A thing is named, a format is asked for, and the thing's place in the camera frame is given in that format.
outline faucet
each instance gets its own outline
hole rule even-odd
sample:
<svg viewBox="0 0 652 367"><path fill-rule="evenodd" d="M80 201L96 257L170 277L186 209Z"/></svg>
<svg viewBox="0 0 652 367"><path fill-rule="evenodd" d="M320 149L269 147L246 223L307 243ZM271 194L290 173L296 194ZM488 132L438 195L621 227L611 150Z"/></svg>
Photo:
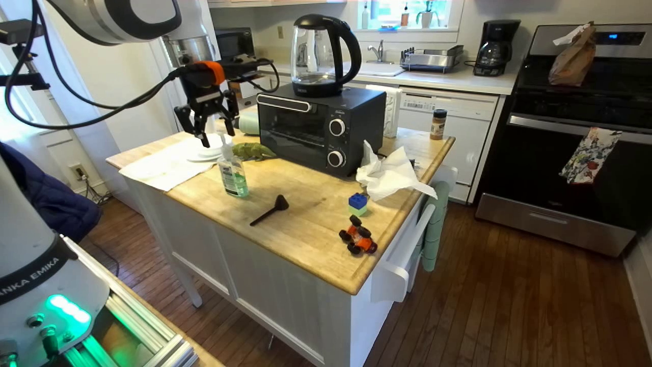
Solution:
<svg viewBox="0 0 652 367"><path fill-rule="evenodd" d="M378 47L369 44L367 50L373 50L373 52L374 52L374 61L376 61L376 62L387 62L387 58L385 58L385 48L383 48L383 38L378 41Z"/></svg>

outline wooden floor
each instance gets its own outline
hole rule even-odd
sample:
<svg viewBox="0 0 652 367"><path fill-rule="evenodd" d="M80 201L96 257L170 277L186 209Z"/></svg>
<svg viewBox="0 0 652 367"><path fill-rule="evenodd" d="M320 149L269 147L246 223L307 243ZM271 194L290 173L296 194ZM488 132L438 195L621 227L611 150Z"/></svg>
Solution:
<svg viewBox="0 0 652 367"><path fill-rule="evenodd" d="M196 309L149 232L125 204L103 204L83 247L226 365L307 365L298 352L200 284ZM434 273L417 273L369 358L374 365L646 367L644 332L624 264L472 217L450 205Z"/></svg>

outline upper cabinet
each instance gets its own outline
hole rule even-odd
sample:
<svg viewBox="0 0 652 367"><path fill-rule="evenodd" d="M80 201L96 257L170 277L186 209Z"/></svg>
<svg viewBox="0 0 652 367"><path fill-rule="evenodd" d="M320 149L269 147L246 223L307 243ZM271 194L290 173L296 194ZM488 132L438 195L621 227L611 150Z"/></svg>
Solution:
<svg viewBox="0 0 652 367"><path fill-rule="evenodd" d="M299 4L339 4L347 0L208 0L209 8L263 8L263 5L299 5Z"/></svg>

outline stove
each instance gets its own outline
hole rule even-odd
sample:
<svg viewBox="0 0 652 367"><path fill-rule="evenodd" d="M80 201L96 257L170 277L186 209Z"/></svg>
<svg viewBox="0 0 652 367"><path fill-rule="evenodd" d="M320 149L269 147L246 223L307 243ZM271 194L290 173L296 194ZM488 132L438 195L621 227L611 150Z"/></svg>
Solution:
<svg viewBox="0 0 652 367"><path fill-rule="evenodd" d="M535 29L507 99L481 181L476 215L618 257L652 223L652 23L597 23L583 86L550 86L576 23ZM615 131L618 145L590 184L560 169L589 127Z"/></svg>

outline brown paper bag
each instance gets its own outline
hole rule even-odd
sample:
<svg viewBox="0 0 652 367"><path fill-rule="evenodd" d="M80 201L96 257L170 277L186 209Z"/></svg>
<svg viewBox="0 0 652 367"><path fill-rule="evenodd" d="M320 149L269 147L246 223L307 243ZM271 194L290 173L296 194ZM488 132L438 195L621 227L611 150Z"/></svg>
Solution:
<svg viewBox="0 0 652 367"><path fill-rule="evenodd" d="M551 86L581 86L594 57L594 26L589 26L560 50L547 72Z"/></svg>

